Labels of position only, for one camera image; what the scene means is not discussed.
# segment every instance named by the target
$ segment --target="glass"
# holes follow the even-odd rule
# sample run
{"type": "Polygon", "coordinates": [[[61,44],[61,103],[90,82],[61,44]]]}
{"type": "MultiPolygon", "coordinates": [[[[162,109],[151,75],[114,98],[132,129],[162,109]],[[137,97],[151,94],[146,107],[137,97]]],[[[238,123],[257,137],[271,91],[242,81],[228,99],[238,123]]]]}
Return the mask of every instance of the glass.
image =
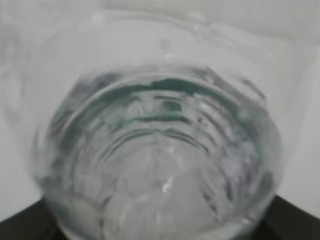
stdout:
{"type": "Polygon", "coordinates": [[[71,240],[250,236],[308,96],[318,0],[0,0],[0,95],[71,240]]]}

